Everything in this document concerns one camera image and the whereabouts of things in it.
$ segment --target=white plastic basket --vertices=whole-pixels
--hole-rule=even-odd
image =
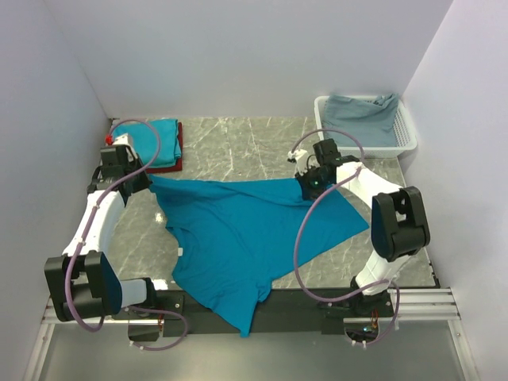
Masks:
[[[316,115],[316,128],[322,129],[321,118],[325,115],[325,104],[329,97],[317,97],[314,101],[314,113]],[[375,97],[372,96],[355,96],[351,97],[361,99],[364,101],[373,101]],[[404,106],[401,100],[398,101],[397,113],[394,122],[395,138],[397,139],[397,147],[364,147],[366,157],[397,157],[404,151],[415,149],[416,133],[414,129],[413,119],[409,111]],[[317,133],[319,138],[323,140],[325,137],[323,133]],[[360,150],[354,147],[337,147],[342,155],[360,156]]]

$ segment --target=folded blue cloth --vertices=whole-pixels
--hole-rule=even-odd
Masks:
[[[150,191],[183,255],[173,279],[193,298],[249,333],[271,281],[293,270],[293,247],[311,202],[296,179],[221,183],[151,176]],[[333,192],[313,212],[299,263],[365,230],[367,222]]]
[[[160,135],[160,152],[150,168],[172,167],[176,160],[182,157],[182,150],[178,142],[178,121],[176,119],[160,119],[150,121],[150,124]],[[146,164],[152,158],[157,148],[157,139],[146,125],[139,123],[120,125],[113,131],[113,137],[128,133],[134,140],[134,149]]]
[[[326,101],[324,127],[352,134],[364,147],[397,147],[394,132],[398,94],[377,97],[373,102],[331,95]],[[338,147],[356,147],[338,133],[327,133]]]

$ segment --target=wall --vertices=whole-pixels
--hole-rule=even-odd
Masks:
[[[404,94],[437,272],[451,285],[484,380],[506,379],[508,3],[455,0]]]
[[[111,117],[313,115],[402,93],[452,0],[45,0]]]
[[[0,12],[0,369],[21,379],[48,300],[43,266],[73,236],[106,116],[39,0]]]

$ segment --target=gray marble surface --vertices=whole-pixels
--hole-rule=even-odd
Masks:
[[[292,144],[315,129],[313,118],[222,117],[181,119],[183,123],[183,170],[163,176],[174,179],[242,181],[278,179],[294,175],[286,160]],[[310,150],[318,135],[302,143]],[[371,159],[367,166],[385,179],[404,184],[397,159]],[[370,210],[356,196],[344,196],[370,221]],[[114,231],[108,258],[120,279],[149,276],[163,279],[170,289],[178,286],[171,272],[178,259],[178,242],[164,228],[166,217],[155,195],[143,190],[129,199]],[[365,265],[372,251],[369,231],[339,244],[302,266],[308,287],[347,287]],[[401,270],[398,284],[405,287],[434,286],[425,250]],[[297,288],[290,273],[273,283],[274,288]]]

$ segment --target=blue garment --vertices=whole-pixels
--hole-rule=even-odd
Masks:
[[[176,119],[160,119],[150,121],[150,124],[160,135],[160,152],[150,168],[172,167],[176,160],[182,157],[182,150],[178,142],[178,121]],[[128,133],[134,140],[134,149],[146,164],[152,158],[157,148],[157,139],[146,125],[139,123],[120,125],[113,131],[113,137]]]
[[[332,95],[325,105],[324,127],[352,134],[364,147],[397,147],[394,132],[398,94],[377,97],[373,102]],[[356,147],[338,133],[327,133],[337,147]]]
[[[296,179],[221,183],[151,176],[150,191],[167,216],[183,255],[173,279],[193,298],[237,327],[250,330],[271,281],[293,270],[298,228],[311,202]],[[367,222],[333,192],[313,212],[299,263],[365,230]]]

